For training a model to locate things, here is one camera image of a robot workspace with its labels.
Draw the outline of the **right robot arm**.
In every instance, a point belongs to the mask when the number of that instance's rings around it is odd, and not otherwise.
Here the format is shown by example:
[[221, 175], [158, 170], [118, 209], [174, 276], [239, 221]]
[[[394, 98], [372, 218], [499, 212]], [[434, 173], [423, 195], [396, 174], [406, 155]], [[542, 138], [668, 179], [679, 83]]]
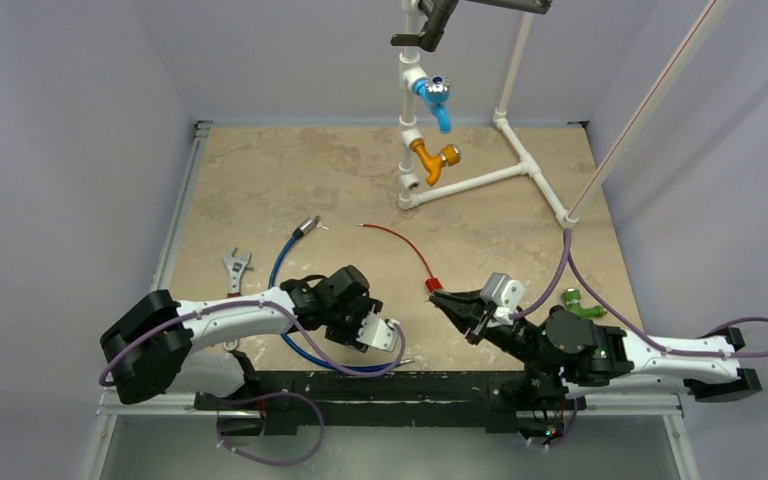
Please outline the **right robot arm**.
[[436, 291], [430, 302], [466, 341], [487, 341], [522, 363], [524, 399], [544, 407], [565, 387], [568, 396], [597, 391], [687, 390], [701, 403], [745, 399], [762, 391], [758, 373], [741, 366], [742, 333], [726, 327], [696, 339], [642, 338], [602, 326], [561, 307], [541, 324], [509, 319], [509, 309], [478, 291]]

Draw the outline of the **blue cable lock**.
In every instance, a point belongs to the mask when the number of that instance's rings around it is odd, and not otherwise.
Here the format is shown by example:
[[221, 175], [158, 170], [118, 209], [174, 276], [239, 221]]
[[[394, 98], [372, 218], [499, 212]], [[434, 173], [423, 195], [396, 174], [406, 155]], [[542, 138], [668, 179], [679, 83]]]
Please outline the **blue cable lock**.
[[[315, 225], [318, 222], [321, 222], [321, 218], [319, 215], [314, 215], [312, 217], [309, 217], [305, 219], [303, 222], [301, 222], [296, 227], [296, 229], [291, 233], [290, 237], [288, 238], [285, 245], [282, 247], [281, 251], [279, 252], [273, 264], [273, 267], [270, 272], [269, 280], [268, 280], [269, 287], [275, 286], [281, 266], [283, 265], [287, 255], [290, 253], [290, 251], [295, 246], [295, 244], [301, 238], [308, 235], [312, 230], [316, 229]], [[295, 352], [298, 356], [300, 356], [305, 361], [315, 366], [325, 368], [327, 370], [337, 371], [337, 368], [332, 363], [329, 363], [328, 361], [322, 358], [316, 357], [313, 354], [309, 353], [308, 351], [304, 350], [292, 338], [290, 338], [288, 334], [282, 334], [281, 339], [293, 352]], [[406, 364], [408, 364], [407, 360], [399, 360], [399, 361], [394, 361], [392, 364], [379, 364], [379, 365], [355, 366], [355, 367], [349, 366], [348, 369], [356, 372], [361, 372], [363, 374], [378, 374], [378, 373], [388, 372], [392, 369], [398, 368]]]

